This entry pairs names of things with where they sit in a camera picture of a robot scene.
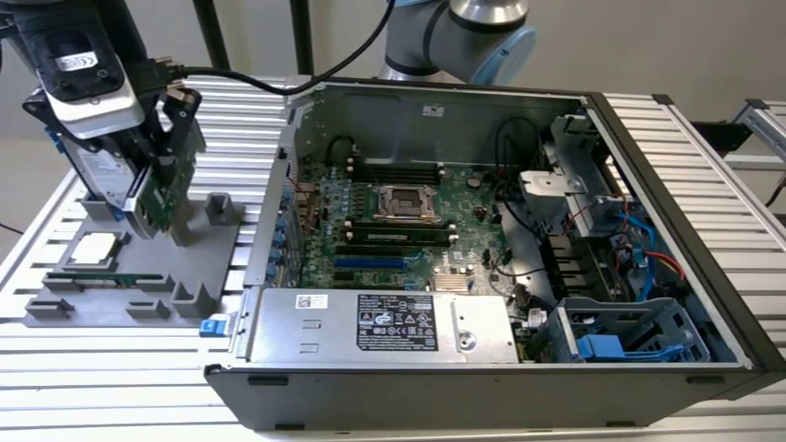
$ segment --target cpu socket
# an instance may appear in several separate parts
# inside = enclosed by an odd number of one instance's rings
[[[427,186],[379,187],[379,210],[375,219],[413,223],[437,223],[434,211],[437,192]]]

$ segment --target motherboard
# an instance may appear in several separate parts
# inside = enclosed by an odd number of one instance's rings
[[[301,286],[510,293],[491,253],[505,250],[490,173],[461,167],[305,165]]]

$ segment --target power supply label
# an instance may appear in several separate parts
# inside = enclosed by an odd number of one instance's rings
[[[358,295],[358,347],[365,352],[437,352],[434,298]]]

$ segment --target green motherboard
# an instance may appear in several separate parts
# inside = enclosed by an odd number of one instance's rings
[[[363,182],[337,167],[305,165],[299,184],[306,238],[301,286],[477,295],[507,292],[511,282],[491,274],[487,259],[489,253],[497,256],[505,250],[506,243],[494,184],[485,182],[485,174],[470,168],[446,168],[438,183],[401,184],[382,174],[382,178]],[[397,192],[427,194],[431,205],[425,222],[407,225],[379,219],[383,195],[395,196]],[[419,213],[411,199],[398,204],[405,213]],[[350,223],[354,238],[347,238]],[[381,268],[366,268],[370,262]]]

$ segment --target blue pcie slot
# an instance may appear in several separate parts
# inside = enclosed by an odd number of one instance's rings
[[[337,269],[393,269],[407,270],[407,261],[387,258],[338,258],[333,262]]]

